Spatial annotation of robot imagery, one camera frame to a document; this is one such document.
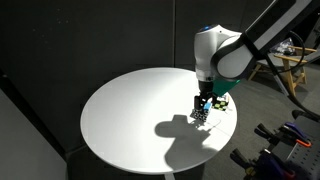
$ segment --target small object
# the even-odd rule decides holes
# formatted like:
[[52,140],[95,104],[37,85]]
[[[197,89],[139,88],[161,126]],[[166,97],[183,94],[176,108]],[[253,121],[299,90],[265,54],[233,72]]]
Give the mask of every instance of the small object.
[[296,131],[302,137],[307,138],[307,136],[294,123],[286,122],[285,125],[291,128],[292,130]]
[[304,141],[301,141],[300,139],[296,139],[296,142],[298,143],[298,144],[301,144],[302,146],[304,146],[304,147],[310,147],[311,146],[311,142],[304,142]]
[[260,152],[257,165],[263,171],[263,174],[270,178],[284,179],[284,169],[282,169],[281,165],[274,159],[270,151],[265,149]]
[[190,117],[205,122],[207,120],[208,113],[203,110],[193,109]]
[[227,95],[223,95],[222,97],[218,97],[214,109],[218,109],[220,111],[225,111],[229,104],[229,97]]
[[281,174],[282,179],[294,179],[295,178],[295,172],[291,170],[278,156],[276,156],[274,153],[270,152],[268,149],[264,149],[260,152],[261,155],[267,155],[269,156],[270,165],[273,166],[274,170],[278,172],[278,174]]
[[254,167],[250,166],[245,170],[246,174],[248,176],[255,176],[256,175],[256,171],[254,169]]

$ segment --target cable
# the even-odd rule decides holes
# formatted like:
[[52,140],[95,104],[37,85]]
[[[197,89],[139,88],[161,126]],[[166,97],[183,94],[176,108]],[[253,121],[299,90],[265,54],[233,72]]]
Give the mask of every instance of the cable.
[[[281,71],[278,71],[278,73],[284,73],[284,72],[288,72],[288,71],[292,71],[292,70],[295,70],[297,68],[301,68],[302,66],[304,66],[305,64],[301,64],[302,61],[303,61],[303,58],[304,58],[304,54],[305,54],[305,45],[304,45],[304,42],[303,40],[301,39],[301,37],[296,34],[295,32],[293,31],[290,31],[289,34],[291,34],[300,44],[300,47],[302,48],[302,55],[300,57],[300,60],[299,62],[292,68],[290,69],[286,69],[286,70],[281,70]],[[259,72],[259,73],[272,73],[272,71],[259,71],[259,70],[256,70],[256,72]]]

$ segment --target table top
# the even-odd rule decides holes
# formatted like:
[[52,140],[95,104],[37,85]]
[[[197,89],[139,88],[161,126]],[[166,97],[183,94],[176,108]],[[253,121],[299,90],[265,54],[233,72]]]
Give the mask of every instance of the table top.
[[226,111],[205,123],[190,117],[199,94],[193,71],[150,68],[122,75],[98,89],[81,114],[90,149],[119,169],[168,174],[198,166],[230,140],[237,123],[229,94]]

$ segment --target dark backdrop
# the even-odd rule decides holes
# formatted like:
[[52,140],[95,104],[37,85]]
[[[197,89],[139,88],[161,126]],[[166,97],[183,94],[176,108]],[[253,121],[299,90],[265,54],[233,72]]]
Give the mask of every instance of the dark backdrop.
[[81,108],[104,83],[148,67],[194,70],[201,27],[244,31],[270,2],[2,0],[0,68],[68,152],[83,144]]

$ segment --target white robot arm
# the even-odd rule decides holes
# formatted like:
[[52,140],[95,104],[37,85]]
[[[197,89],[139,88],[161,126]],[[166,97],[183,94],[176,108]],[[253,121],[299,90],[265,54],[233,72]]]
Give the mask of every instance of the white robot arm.
[[251,72],[256,60],[267,59],[274,68],[267,51],[319,5],[319,0],[274,0],[245,32],[230,31],[220,25],[200,29],[194,43],[200,89],[200,95],[195,96],[195,110],[201,114],[208,99],[216,99],[233,88]]

